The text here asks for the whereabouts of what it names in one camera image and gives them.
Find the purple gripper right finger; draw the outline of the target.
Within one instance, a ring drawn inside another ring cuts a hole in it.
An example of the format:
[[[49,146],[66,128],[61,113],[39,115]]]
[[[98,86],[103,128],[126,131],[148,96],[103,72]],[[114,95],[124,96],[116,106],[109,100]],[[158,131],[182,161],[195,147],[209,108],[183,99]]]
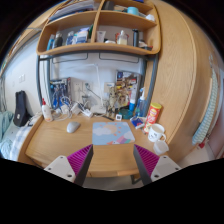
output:
[[[134,145],[133,154],[143,185],[148,185],[181,169],[168,156],[158,156],[137,144]]]

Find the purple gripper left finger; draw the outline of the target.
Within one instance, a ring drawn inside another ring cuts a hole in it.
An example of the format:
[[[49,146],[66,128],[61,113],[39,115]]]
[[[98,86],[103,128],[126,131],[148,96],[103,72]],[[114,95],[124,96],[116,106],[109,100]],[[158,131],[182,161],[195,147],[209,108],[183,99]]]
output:
[[[93,145],[90,144],[69,156],[58,156],[45,168],[45,171],[82,186],[92,157]]]

